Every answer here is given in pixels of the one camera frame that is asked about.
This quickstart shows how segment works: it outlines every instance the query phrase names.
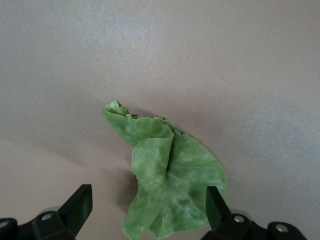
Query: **crumpled green leaf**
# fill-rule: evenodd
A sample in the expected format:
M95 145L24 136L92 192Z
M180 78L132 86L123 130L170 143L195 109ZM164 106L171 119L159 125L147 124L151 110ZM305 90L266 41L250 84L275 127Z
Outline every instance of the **crumpled green leaf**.
M199 141L161 117L136 116L113 101L102 109L114 130L134 147L131 169L138 192L122 230L138 240L147 230L157 239L206 227L206 188L227 201L227 175Z

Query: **beige surface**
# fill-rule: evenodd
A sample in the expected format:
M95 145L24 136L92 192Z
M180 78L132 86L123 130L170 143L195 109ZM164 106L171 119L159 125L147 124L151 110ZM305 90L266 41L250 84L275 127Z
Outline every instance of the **beige surface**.
M0 217L22 224L91 183L77 239L126 239L132 148L100 114L119 100L214 153L230 208L318 239L319 12L299 0L1 0Z

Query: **green leaf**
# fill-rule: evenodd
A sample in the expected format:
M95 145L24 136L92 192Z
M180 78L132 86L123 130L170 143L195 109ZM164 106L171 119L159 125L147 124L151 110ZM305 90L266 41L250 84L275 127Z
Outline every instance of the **green leaf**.
M102 113L134 147L131 169L138 193L124 219L123 232L138 240L149 229L161 239L207 226L207 186L216 186L227 201L227 175L220 163L170 120L132 116L117 101Z

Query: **screw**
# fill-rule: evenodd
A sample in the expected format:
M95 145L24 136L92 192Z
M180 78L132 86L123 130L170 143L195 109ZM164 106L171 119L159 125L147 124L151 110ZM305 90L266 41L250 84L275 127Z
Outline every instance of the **screw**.
M3 222L0 222L0 229L6 227L8 225L8 223L9 223L9 220L5 220Z
M288 232L288 228L283 224L277 224L275 226L275 228L281 233L287 233Z
M239 216L239 215L235 216L233 219L234 219L237 223L240 223L240 224L242 224L242 223L245 222L245 219L244 219L242 216Z
M52 217L52 213L48 213L48 214L46 214L46 215L43 215L42 218L41 218L41 220L42 220L42 221L45 221L45 220L50 219L51 217Z

